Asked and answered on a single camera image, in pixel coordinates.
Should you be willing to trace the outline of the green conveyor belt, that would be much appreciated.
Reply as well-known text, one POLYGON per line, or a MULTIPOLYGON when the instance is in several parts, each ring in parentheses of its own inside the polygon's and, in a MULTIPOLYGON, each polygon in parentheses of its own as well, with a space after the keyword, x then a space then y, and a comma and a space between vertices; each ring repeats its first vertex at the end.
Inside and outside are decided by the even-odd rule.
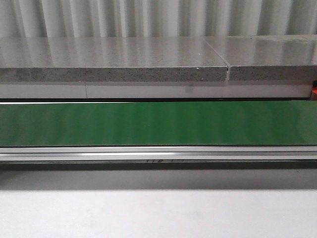
POLYGON ((315 101, 2 104, 14 146, 315 145, 315 101))

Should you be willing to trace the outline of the orange red object at edge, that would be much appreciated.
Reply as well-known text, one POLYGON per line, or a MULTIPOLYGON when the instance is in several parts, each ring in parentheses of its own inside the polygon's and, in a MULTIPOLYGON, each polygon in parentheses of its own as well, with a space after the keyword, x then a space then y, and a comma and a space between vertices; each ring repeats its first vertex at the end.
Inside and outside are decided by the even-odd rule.
POLYGON ((313 100, 313 101, 317 100, 317 81, 316 80, 313 82, 310 100, 313 100))

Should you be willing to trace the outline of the white corrugated curtain backdrop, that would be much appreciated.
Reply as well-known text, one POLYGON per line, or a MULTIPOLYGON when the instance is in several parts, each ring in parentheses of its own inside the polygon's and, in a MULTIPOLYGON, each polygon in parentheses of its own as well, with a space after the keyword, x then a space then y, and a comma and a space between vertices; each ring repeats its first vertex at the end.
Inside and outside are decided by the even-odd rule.
POLYGON ((314 0, 3 0, 2 37, 304 35, 314 0))

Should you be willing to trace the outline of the silver aluminium conveyor rail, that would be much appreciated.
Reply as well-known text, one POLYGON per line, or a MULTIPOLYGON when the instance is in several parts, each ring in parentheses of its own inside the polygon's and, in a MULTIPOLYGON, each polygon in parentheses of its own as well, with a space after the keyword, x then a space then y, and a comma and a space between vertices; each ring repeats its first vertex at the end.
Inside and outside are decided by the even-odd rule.
POLYGON ((1 148, 2 162, 314 160, 316 146, 99 146, 1 148))

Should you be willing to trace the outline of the grey stone slab left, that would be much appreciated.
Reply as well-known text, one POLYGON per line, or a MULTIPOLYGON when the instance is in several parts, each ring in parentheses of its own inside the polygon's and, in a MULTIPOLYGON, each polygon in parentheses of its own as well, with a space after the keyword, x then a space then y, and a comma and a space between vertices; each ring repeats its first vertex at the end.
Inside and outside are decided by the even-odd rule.
POLYGON ((2 82, 223 82, 202 38, 2 38, 2 82))

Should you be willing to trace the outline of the grey stone slab right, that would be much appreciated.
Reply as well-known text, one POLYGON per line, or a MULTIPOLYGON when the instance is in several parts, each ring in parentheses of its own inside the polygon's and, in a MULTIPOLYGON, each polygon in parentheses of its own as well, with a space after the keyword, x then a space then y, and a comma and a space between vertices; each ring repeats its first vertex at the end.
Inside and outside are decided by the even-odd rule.
POLYGON ((205 37, 228 65, 229 81, 303 81, 317 78, 315 35, 205 37))

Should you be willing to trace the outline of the grey stone slab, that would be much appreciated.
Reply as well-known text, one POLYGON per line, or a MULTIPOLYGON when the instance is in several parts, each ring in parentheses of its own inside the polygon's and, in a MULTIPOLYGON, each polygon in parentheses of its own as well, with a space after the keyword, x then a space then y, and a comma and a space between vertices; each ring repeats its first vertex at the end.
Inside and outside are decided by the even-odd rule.
POLYGON ((2 38, 2 82, 223 82, 202 38, 2 38))
POLYGON ((317 78, 315 35, 205 37, 228 65, 229 81, 303 81, 317 78))

